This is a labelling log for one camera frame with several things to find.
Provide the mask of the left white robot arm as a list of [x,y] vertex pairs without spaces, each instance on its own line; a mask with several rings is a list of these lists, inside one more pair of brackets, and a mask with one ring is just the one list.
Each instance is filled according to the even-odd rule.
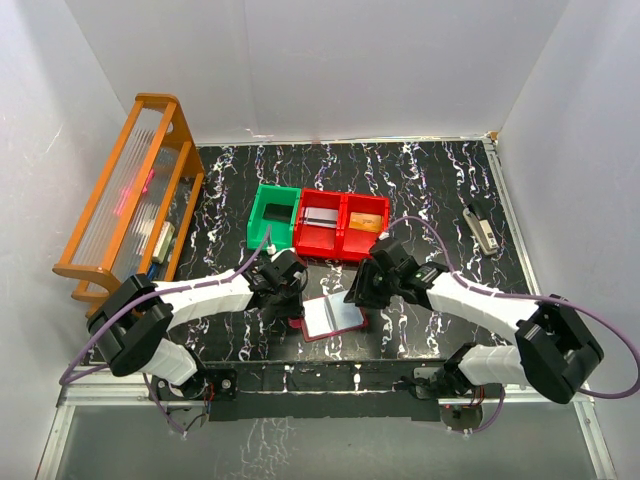
[[94,312],[87,329],[94,336],[109,327],[96,347],[114,376],[155,376],[183,398],[194,399],[209,383],[206,369],[195,353],[167,333],[202,317],[255,309],[301,317],[306,277],[306,263],[292,250],[188,281],[154,283],[136,274]]

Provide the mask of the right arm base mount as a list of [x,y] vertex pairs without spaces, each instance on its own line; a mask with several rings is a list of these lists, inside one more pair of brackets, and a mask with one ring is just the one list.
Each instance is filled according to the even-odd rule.
[[[498,403],[494,412],[484,419],[483,402],[486,398],[484,385],[472,385],[457,373],[447,372],[444,367],[430,372],[423,367],[416,368],[410,376],[402,376],[404,388],[418,400],[434,400],[440,407],[441,422],[450,433],[471,435],[492,426],[502,413],[505,400],[505,389],[500,387]],[[471,397],[467,403],[445,404],[440,399]]]

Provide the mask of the red leather card holder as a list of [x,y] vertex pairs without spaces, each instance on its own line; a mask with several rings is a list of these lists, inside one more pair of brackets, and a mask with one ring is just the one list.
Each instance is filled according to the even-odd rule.
[[346,303],[346,295],[347,292],[342,291],[304,301],[304,312],[290,318],[289,326],[301,331],[306,342],[366,328],[368,320],[365,314],[354,304]]

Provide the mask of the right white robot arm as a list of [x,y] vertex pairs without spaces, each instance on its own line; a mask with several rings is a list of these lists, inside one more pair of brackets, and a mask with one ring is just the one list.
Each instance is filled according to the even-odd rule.
[[405,378],[417,396],[462,396],[501,384],[530,386],[566,404],[604,358],[575,308],[560,299],[507,298],[499,290],[482,294],[479,285],[459,281],[437,262],[417,263],[399,241],[386,238],[360,261],[345,300],[383,310],[394,296],[479,325],[506,341],[496,347],[466,343],[429,377]]

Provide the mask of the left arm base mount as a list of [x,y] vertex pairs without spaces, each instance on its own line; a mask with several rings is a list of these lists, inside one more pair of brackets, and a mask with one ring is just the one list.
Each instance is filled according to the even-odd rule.
[[[202,426],[210,419],[215,401],[232,401],[237,397],[238,372],[228,368],[208,368],[197,372],[182,385],[177,386],[159,377],[144,377],[149,399],[161,410],[167,423],[182,436],[195,425]],[[202,404],[202,411],[189,423],[180,424],[171,417],[177,407],[170,407],[172,401],[196,401]]]

